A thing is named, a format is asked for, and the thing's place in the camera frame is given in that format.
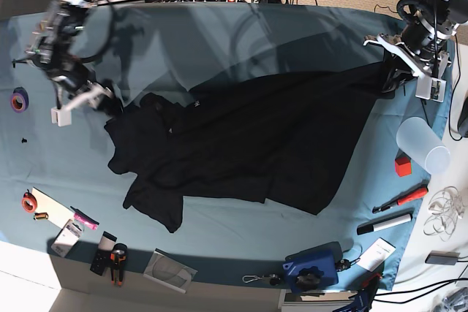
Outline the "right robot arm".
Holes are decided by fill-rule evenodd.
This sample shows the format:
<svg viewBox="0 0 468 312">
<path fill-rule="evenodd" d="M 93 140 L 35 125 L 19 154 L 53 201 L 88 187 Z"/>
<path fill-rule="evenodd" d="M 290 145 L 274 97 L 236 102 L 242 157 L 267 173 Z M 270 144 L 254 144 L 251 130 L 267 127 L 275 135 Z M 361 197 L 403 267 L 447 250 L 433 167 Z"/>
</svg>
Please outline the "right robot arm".
<svg viewBox="0 0 468 312">
<path fill-rule="evenodd" d="M 26 49 L 24 61 L 52 82 L 56 106 L 50 114 L 57 126 L 70 125 L 72 111 L 84 104 L 111 117 L 123 111 L 111 81 L 98 82 L 85 66 L 89 60 L 69 51 L 93 7 L 93 0 L 52 0 Z"/>
</svg>

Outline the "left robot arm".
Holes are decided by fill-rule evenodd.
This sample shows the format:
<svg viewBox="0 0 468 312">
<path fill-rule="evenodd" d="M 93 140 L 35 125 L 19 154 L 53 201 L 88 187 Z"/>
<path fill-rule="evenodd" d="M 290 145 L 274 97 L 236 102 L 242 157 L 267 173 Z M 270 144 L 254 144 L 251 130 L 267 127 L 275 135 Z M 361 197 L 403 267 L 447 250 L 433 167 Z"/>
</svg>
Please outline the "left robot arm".
<svg viewBox="0 0 468 312">
<path fill-rule="evenodd" d="M 467 0 L 399 0 L 396 12 L 406 23 L 400 34 L 367 36 L 363 42 L 384 49 L 383 92 L 415 80 L 417 98 L 443 102 L 442 76 L 452 64 L 448 40 L 467 24 Z"/>
</svg>

